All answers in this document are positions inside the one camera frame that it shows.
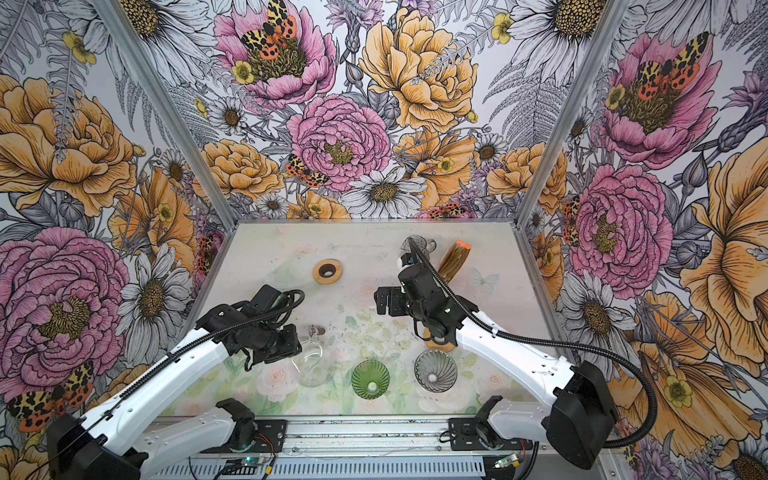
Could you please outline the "clear glass carafe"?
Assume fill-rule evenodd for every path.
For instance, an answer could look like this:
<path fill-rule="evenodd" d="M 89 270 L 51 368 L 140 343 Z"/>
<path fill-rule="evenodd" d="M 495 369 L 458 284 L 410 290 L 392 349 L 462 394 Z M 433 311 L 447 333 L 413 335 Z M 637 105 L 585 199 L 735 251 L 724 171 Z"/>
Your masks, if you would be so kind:
<path fill-rule="evenodd" d="M 316 388 L 328 382 L 335 369 L 335 362 L 326 352 L 323 341 L 326 330 L 322 326 L 310 325 L 305 335 L 300 336 L 302 351 L 292 358 L 299 375 L 299 383 L 307 388 Z"/>

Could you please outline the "brown coffee filter stack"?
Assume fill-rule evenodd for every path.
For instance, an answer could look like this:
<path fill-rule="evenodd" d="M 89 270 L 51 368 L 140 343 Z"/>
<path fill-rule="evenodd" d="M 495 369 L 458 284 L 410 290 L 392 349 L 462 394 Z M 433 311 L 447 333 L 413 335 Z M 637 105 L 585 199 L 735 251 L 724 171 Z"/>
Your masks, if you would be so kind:
<path fill-rule="evenodd" d="M 438 267 L 439 276 L 450 283 L 462 269 L 471 252 L 471 246 L 461 240 L 454 242 L 447 250 Z"/>

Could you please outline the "green glass dripper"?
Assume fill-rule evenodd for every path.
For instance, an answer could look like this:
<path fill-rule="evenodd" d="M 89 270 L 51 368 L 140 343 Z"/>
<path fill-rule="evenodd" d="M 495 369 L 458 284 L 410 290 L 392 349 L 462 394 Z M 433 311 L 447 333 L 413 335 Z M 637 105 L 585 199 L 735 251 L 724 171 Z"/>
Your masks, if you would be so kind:
<path fill-rule="evenodd" d="M 389 370 L 379 360 L 364 360 L 352 370 L 350 382 L 359 398 L 375 400 L 383 396 L 389 388 Z"/>

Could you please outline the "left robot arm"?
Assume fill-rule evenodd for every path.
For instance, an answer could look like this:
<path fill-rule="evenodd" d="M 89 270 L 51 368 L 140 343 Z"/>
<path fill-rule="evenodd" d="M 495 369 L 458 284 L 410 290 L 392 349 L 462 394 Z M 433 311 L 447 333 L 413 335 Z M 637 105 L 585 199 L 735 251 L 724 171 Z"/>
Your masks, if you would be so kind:
<path fill-rule="evenodd" d="M 247 370 L 301 353 L 288 319 L 304 299 L 301 290 L 264 285 L 250 300 L 210 309 L 174 349 L 115 396 L 49 426 L 50 477 L 146 479 L 209 449 L 241 453 L 265 444 L 274 451 L 274 441 L 259 433 L 254 413 L 233 398 L 155 433 L 146 429 L 204 374 L 238 352 L 245 354 Z"/>

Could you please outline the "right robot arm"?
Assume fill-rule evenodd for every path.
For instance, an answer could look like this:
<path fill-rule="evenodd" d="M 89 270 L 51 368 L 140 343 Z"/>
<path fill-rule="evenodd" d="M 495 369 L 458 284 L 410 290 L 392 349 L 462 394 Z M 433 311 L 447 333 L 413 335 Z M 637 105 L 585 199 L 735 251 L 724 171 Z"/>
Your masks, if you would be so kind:
<path fill-rule="evenodd" d="M 450 295 L 424 264 L 404 268 L 398 280 L 396 286 L 376 290 L 378 314 L 411 318 L 431 334 L 488 361 L 538 401 L 538 407 L 529 409 L 505 399 L 483 407 L 478 426 L 485 442 L 546 442 L 578 468 L 594 465 L 618 421 L 598 367 L 549 355 L 531 339 L 512 339 L 475 304 Z"/>

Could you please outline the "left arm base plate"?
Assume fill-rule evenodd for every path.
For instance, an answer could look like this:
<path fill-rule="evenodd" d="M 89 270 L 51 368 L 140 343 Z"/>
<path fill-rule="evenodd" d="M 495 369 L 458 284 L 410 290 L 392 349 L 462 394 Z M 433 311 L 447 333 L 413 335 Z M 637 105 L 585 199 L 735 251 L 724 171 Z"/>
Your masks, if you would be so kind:
<path fill-rule="evenodd" d="M 250 423 L 239 421 L 223 445 L 205 449 L 203 453 L 281 453 L 287 427 L 288 422 L 279 419 L 256 419 Z"/>

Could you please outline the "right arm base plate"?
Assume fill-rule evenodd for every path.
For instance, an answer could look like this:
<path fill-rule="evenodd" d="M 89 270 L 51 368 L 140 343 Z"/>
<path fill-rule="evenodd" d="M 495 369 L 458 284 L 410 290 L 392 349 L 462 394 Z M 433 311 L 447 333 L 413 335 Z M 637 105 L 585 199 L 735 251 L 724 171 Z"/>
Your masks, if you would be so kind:
<path fill-rule="evenodd" d="M 531 440 L 501 439 L 483 437 L 477 427 L 478 422 L 469 417 L 450 417 L 447 421 L 447 435 L 442 436 L 452 451 L 530 451 L 534 446 Z"/>

